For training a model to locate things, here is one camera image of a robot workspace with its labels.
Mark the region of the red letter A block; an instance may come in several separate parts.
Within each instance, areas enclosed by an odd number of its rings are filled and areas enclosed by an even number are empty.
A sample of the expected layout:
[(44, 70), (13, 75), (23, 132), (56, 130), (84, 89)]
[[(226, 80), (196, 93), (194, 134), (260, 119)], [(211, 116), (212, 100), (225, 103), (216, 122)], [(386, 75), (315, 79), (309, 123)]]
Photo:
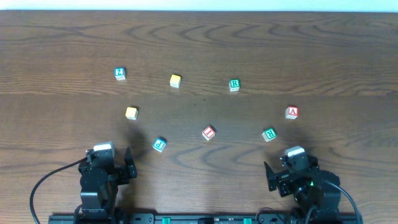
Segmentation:
[(299, 108), (296, 106), (288, 106), (285, 111), (287, 119), (296, 119), (299, 116)]

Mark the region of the red letter I block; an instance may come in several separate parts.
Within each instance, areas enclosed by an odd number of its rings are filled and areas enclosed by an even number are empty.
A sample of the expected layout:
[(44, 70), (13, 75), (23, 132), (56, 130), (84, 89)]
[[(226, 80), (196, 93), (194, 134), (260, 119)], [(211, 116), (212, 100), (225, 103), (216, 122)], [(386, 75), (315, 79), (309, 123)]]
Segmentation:
[(202, 136), (209, 141), (210, 139), (212, 139), (215, 136), (216, 132), (215, 130), (211, 127), (208, 126), (206, 127), (203, 131), (202, 131)]

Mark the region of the blue number 2 block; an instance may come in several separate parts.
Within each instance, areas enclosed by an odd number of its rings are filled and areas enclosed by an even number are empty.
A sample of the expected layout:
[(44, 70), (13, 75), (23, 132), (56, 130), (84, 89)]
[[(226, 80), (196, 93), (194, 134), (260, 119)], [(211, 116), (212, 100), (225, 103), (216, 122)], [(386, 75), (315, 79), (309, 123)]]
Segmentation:
[(125, 80), (126, 79), (126, 71), (123, 67), (118, 67), (114, 69), (114, 76), (117, 80)]

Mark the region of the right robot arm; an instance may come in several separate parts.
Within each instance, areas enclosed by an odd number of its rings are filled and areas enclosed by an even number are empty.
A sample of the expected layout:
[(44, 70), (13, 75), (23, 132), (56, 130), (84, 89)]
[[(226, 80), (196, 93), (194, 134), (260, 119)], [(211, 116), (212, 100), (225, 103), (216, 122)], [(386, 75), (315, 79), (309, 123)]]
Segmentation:
[(281, 197), (293, 196), (298, 207), (277, 218), (283, 223), (342, 223), (338, 210), (340, 178), (321, 170), (318, 159), (302, 148), (286, 152), (280, 160), (284, 171), (274, 172), (264, 164), (269, 191), (277, 190)]

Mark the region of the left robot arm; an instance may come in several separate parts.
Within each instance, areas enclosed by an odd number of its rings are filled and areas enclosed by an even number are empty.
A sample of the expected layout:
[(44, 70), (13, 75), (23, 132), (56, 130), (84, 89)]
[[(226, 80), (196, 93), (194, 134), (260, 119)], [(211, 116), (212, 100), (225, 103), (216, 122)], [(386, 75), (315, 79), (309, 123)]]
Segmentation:
[(80, 162), (81, 205), (75, 210), (73, 223), (128, 223), (126, 212), (116, 207), (118, 187), (137, 177), (130, 149), (124, 164), (115, 165), (113, 151), (90, 149)]

